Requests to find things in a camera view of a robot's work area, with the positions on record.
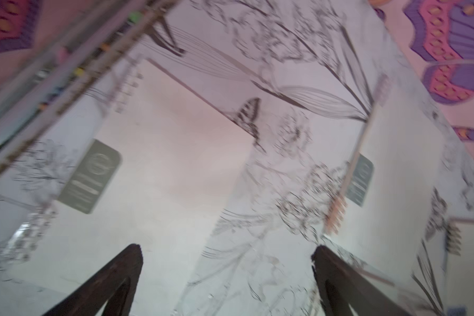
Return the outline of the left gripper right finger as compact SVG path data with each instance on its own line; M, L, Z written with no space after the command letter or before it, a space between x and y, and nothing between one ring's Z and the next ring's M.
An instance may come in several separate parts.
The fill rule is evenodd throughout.
M326 315L408 315L326 246L312 254L312 269Z

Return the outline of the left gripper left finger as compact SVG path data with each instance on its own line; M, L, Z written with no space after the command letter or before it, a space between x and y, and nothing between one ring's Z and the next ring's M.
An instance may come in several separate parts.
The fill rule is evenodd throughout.
M46 315L129 315L144 264L142 249L130 244Z

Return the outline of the CAMP spiral notebook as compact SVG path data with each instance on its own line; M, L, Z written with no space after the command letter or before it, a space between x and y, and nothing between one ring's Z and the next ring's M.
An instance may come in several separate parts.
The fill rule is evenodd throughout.
M474 315L474 221L453 219L446 234L446 315Z

